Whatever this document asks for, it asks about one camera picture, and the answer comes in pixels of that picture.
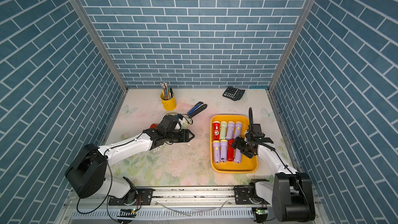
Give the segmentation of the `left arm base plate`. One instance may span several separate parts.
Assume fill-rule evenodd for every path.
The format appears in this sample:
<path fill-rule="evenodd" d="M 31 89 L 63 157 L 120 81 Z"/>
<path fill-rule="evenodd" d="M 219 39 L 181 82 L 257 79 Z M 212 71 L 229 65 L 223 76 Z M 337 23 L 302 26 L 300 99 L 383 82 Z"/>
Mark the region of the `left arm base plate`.
<path fill-rule="evenodd" d="M 121 199 L 110 197 L 108 205 L 110 206 L 147 206 L 151 204 L 154 189 L 138 188 L 135 191 L 130 190 L 127 195 Z"/>

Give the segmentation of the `green flashlight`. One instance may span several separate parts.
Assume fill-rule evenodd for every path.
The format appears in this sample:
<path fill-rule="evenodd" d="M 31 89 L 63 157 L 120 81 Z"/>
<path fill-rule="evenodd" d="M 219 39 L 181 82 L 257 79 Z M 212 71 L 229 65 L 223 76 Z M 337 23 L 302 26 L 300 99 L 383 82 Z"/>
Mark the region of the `green flashlight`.
<path fill-rule="evenodd" d="M 228 127 L 228 123 L 226 121 L 222 121 L 220 123 L 220 140 L 226 139 L 227 127 Z"/>

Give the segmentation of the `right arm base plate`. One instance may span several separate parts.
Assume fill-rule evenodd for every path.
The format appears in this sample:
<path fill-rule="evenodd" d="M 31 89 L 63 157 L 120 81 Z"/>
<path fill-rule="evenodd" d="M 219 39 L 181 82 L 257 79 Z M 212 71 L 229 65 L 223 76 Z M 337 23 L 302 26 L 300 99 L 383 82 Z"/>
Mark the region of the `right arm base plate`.
<path fill-rule="evenodd" d="M 249 204 L 269 204 L 270 201 L 264 200 L 256 194 L 255 185 L 250 184 L 247 186 L 239 185 L 233 187 L 234 198 L 236 205 L 249 205 Z"/>

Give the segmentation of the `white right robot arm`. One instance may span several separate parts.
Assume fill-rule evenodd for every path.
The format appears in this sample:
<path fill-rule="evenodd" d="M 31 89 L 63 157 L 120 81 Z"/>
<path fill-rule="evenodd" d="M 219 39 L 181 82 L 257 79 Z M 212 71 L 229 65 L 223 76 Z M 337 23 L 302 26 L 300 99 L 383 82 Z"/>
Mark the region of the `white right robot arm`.
<path fill-rule="evenodd" d="M 278 154 L 259 124 L 250 123 L 243 138 L 232 145 L 247 158 L 258 156 L 274 173 L 274 181 L 252 180 L 249 193 L 257 201 L 271 205 L 273 216 L 279 222 L 309 222 L 316 217 L 312 181 Z"/>

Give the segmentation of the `red flashlight with white logo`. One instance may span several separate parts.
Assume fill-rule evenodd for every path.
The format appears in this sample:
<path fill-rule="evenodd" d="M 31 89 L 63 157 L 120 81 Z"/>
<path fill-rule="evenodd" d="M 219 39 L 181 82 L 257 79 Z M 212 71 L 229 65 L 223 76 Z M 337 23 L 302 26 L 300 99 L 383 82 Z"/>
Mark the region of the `red flashlight with white logo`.
<path fill-rule="evenodd" d="M 212 123 L 212 137 L 214 141 L 220 140 L 220 122 L 214 121 Z"/>

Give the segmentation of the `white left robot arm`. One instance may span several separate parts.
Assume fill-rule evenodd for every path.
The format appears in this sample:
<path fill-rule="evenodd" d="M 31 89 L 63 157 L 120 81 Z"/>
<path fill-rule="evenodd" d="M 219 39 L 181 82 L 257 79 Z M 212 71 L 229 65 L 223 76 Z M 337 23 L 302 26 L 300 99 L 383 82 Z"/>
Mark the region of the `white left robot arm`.
<path fill-rule="evenodd" d="M 166 115 L 153 128 L 132 138 L 103 146 L 85 145 L 65 172 L 79 198 L 111 196 L 131 205 L 137 201 L 137 187 L 127 178 L 116 179 L 110 167 L 135 154 L 164 144 L 188 143 L 195 135 L 182 128 L 179 115 Z"/>

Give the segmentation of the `yellow plastic storage tray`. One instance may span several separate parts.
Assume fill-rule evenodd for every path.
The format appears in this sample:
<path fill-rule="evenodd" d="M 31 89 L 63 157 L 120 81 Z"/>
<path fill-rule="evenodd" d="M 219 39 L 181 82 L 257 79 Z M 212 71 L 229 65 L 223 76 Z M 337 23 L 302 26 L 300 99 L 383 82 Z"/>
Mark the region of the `yellow plastic storage tray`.
<path fill-rule="evenodd" d="M 240 134 L 240 137 L 242 138 L 245 136 L 245 132 L 249 128 L 249 119 L 242 115 L 215 115 L 212 117 L 210 121 L 210 156 L 211 156 L 210 161 L 212 168 L 218 173 L 249 174 L 255 172 L 259 166 L 258 159 L 256 157 L 247 158 L 246 156 L 242 155 L 241 163 L 239 164 L 235 163 L 234 161 L 214 163 L 213 148 L 212 148 L 212 142 L 214 141 L 212 137 L 212 123 L 214 121 L 219 121 L 219 122 L 226 121 L 227 123 L 229 121 L 233 121 L 235 123 L 237 121 L 242 122 L 243 128 Z"/>

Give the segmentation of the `purple flashlight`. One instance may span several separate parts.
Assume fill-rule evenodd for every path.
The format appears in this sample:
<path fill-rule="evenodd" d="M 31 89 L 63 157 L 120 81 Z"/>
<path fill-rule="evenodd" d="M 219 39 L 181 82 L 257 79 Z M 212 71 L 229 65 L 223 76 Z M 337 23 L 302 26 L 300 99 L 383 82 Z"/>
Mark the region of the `purple flashlight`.
<path fill-rule="evenodd" d="M 220 163 L 221 158 L 220 158 L 220 141 L 216 140 L 212 142 L 212 148 L 213 148 L 213 158 L 214 158 L 214 163 Z"/>
<path fill-rule="evenodd" d="M 228 141 L 233 139 L 234 127 L 235 127 L 235 122 L 229 121 L 227 127 L 227 134 L 226 134 L 226 139 Z"/>
<path fill-rule="evenodd" d="M 234 155 L 234 162 L 238 163 L 238 164 L 241 163 L 241 157 L 242 157 L 242 154 L 241 154 L 240 150 L 236 149 L 235 155 Z"/>
<path fill-rule="evenodd" d="M 221 162 L 226 162 L 228 156 L 228 141 L 221 140 L 220 141 L 220 160 Z"/>
<path fill-rule="evenodd" d="M 241 130 L 243 128 L 243 123 L 240 121 L 237 121 L 235 123 L 235 129 L 234 129 L 234 136 L 233 139 L 236 139 L 237 137 L 240 137 Z"/>

